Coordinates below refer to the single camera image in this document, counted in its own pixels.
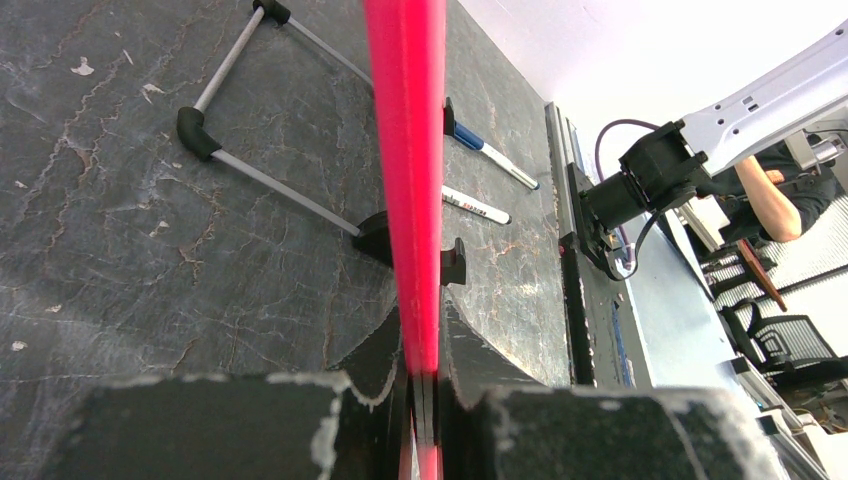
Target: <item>mesh chair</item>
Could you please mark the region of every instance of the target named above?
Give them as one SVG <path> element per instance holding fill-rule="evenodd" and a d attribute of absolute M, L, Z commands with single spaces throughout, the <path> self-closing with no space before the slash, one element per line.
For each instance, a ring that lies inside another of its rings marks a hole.
<path fill-rule="evenodd" d="M 748 328 L 737 315 L 751 306 Z M 838 358 L 807 315 L 781 315 L 763 318 L 759 305 L 750 298 L 719 312 L 734 348 L 763 375 L 794 371 L 813 363 Z"/>

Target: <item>person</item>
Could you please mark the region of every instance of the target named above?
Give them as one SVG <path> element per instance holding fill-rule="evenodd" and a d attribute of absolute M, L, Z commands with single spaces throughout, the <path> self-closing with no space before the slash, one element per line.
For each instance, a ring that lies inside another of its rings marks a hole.
<path fill-rule="evenodd" d="M 812 135 L 808 141 L 821 140 Z M 780 141 L 714 176 L 698 187 L 698 196 L 716 196 L 730 220 L 720 229 L 726 244 L 751 237 L 791 242 L 816 223 L 837 190 L 828 165 L 802 171 Z"/>

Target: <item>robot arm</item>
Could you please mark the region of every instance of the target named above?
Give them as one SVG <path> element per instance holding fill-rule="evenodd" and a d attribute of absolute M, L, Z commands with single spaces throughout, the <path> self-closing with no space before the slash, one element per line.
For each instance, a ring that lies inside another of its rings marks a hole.
<path fill-rule="evenodd" d="M 726 99 L 640 138 L 619 173 L 581 195 L 597 230 L 681 206 L 712 175 L 848 104 L 846 31 L 848 20 Z"/>

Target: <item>person's arm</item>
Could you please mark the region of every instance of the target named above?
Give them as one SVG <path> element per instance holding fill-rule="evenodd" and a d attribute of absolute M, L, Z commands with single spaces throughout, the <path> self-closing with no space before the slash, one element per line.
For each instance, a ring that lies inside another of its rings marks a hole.
<path fill-rule="evenodd" d="M 766 233 L 776 242 L 791 242 L 803 233 L 801 213 L 774 186 L 753 156 L 736 164 L 748 202 Z"/>

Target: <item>floor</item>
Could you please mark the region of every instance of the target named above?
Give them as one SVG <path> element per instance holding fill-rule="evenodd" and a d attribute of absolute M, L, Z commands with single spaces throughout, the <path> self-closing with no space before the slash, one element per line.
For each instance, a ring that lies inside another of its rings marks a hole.
<path fill-rule="evenodd" d="M 4 2 L 0 28 L 0 478 L 34 478 L 63 419 L 110 376 L 317 370 L 394 303 L 391 271 L 337 227 L 174 132 L 246 24 L 241 1 Z M 289 2 L 368 71 L 360 2 Z M 530 192 L 445 140 L 445 184 L 510 213 L 444 207 L 465 241 L 472 326 L 569 383 L 543 102 L 455 1 L 457 118 L 538 179 Z M 207 111 L 228 151 L 356 224 L 385 206 L 368 87 L 263 23 Z"/>

